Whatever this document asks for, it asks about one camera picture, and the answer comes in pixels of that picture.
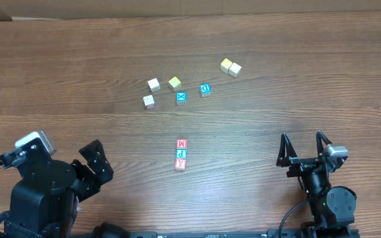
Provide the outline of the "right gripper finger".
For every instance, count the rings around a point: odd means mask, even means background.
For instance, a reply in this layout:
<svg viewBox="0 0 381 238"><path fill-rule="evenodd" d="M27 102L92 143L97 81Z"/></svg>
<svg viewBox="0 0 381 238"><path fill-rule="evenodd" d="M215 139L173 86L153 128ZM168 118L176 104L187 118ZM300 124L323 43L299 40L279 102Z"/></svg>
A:
<svg viewBox="0 0 381 238"><path fill-rule="evenodd" d="M319 157L329 157L329 145L332 142L325 136L325 134L318 130L316 133L316 145L317 145L317 154Z"/></svg>
<svg viewBox="0 0 381 238"><path fill-rule="evenodd" d="M276 160L277 167L289 167L295 164L298 160L298 156L287 136L283 133L280 137L280 149Z"/></svg>

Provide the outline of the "red Y block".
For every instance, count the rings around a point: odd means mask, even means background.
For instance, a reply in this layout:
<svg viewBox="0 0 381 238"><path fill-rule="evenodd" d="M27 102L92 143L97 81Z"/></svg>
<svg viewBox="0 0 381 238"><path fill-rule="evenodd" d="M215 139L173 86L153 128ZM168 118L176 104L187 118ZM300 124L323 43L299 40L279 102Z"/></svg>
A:
<svg viewBox="0 0 381 238"><path fill-rule="evenodd" d="M178 171L184 171L187 167L187 160L186 159L178 159L175 160L175 170Z"/></svg>

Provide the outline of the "blue P block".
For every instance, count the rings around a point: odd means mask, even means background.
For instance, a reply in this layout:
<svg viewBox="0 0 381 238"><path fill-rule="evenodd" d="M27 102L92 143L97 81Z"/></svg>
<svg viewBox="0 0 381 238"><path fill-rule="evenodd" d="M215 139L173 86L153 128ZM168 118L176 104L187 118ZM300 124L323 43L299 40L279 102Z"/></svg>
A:
<svg viewBox="0 0 381 238"><path fill-rule="evenodd" d="M187 158L187 149L176 149L176 158L177 159L186 159Z"/></svg>

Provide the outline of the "red M block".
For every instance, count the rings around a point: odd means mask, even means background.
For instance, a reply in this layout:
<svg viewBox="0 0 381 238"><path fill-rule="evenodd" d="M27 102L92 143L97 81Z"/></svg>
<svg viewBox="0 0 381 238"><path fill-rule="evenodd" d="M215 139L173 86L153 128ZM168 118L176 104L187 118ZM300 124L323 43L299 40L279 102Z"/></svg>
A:
<svg viewBox="0 0 381 238"><path fill-rule="evenodd" d="M177 149L186 149L188 145L188 140L187 139L177 139L176 141L176 148Z"/></svg>

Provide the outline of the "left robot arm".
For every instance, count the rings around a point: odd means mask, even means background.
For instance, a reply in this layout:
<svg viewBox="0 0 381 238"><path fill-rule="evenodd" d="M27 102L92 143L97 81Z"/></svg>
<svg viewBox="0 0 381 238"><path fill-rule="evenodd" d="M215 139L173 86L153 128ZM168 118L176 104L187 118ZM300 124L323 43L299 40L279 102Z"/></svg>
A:
<svg viewBox="0 0 381 238"><path fill-rule="evenodd" d="M113 178L99 140L79 150L86 164L53 160L41 139L0 155L0 165L18 169L10 208L0 213L0 237L69 237L79 203Z"/></svg>

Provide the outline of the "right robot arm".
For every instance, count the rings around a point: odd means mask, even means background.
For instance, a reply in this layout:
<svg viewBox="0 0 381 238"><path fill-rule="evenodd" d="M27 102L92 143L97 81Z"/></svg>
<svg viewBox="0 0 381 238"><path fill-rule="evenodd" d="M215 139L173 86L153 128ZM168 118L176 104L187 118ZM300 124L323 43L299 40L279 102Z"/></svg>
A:
<svg viewBox="0 0 381 238"><path fill-rule="evenodd" d="M332 143L322 131L316 133L317 156L300 159L288 136L283 133L276 166L286 167L288 178L296 177L306 200L291 208L282 218L276 237L359 237L351 229L355 222L356 193L345 186L332 186L329 175L348 159L348 149ZM299 229L284 230L287 218L302 206L309 205L312 221L301 224Z"/></svg>

